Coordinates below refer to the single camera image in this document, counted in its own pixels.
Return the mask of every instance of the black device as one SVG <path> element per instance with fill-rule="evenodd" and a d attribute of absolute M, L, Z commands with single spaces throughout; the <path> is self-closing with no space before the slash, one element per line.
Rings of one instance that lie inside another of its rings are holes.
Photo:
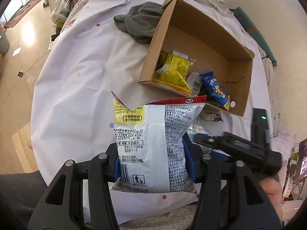
<path fill-rule="evenodd" d="M 251 171 L 275 174 L 281 166 L 280 153 L 270 149 L 266 118 L 265 110 L 254 109 L 252 141 L 227 132 L 222 137 L 196 135 L 196 143 L 231 154 L 226 161 L 204 154 L 187 134 L 183 136 L 188 174 L 193 182 L 202 183 L 191 230 L 218 229 L 221 180 L 228 181 L 230 202 L 228 223 L 221 229 L 281 229 L 273 206 Z M 40 199 L 28 229 L 90 229 L 84 226 L 83 219 L 85 179 L 88 179 L 93 229 L 119 229 L 108 182 L 115 182 L 120 176 L 116 143 L 91 161 L 66 161 Z"/>
<path fill-rule="evenodd" d="M 300 142 L 294 183 L 299 183 L 307 176 L 307 139 Z"/>

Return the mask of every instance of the metal screw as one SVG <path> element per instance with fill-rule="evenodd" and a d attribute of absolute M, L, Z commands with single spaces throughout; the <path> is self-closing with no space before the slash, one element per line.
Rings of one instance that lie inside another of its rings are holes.
<path fill-rule="evenodd" d="M 71 165 L 73 165 L 73 164 L 74 164 L 74 161 L 73 161 L 73 160 L 68 160 L 68 161 L 65 162 L 65 165 L 66 165 L 67 167 L 69 167 L 69 166 L 71 166 Z"/>
<path fill-rule="evenodd" d="M 211 155 L 210 154 L 203 154 L 202 158 L 205 159 L 205 160 L 210 160 Z"/>
<path fill-rule="evenodd" d="M 236 161 L 235 164 L 238 166 L 238 167 L 243 167 L 244 166 L 244 163 L 242 161 Z"/>
<path fill-rule="evenodd" d="M 107 154 L 106 153 L 100 153 L 99 155 L 98 155 L 98 158 L 99 159 L 106 159 L 107 158 Z"/>

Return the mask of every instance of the rug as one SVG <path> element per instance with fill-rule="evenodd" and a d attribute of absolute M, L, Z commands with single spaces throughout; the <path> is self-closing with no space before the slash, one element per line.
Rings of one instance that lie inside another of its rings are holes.
<path fill-rule="evenodd" d="M 24 17 L 41 0 L 30 0 L 25 6 L 13 15 L 13 17 L 4 25 L 5 28 L 14 27 L 22 17 Z"/>

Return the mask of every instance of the human hand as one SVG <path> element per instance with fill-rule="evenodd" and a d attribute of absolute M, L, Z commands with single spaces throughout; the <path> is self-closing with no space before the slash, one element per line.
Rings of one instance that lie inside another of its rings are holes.
<path fill-rule="evenodd" d="M 271 204 L 273 205 L 280 222 L 282 224 L 282 188 L 281 184 L 273 178 L 265 178 L 259 182 L 264 192 L 267 194 Z"/>

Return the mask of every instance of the open cardboard box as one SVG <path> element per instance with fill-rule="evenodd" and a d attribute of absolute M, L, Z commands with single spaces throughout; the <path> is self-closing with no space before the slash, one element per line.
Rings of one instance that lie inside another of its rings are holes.
<path fill-rule="evenodd" d="M 139 79 L 140 83 L 170 90 L 152 82 L 161 50 L 179 51 L 196 60 L 188 72 L 213 71 L 217 81 L 235 101 L 229 112 L 243 116 L 251 84 L 254 53 L 241 45 L 221 25 L 183 0 L 165 0 L 165 11 L 151 41 Z M 218 112 L 216 102 L 206 109 Z"/>

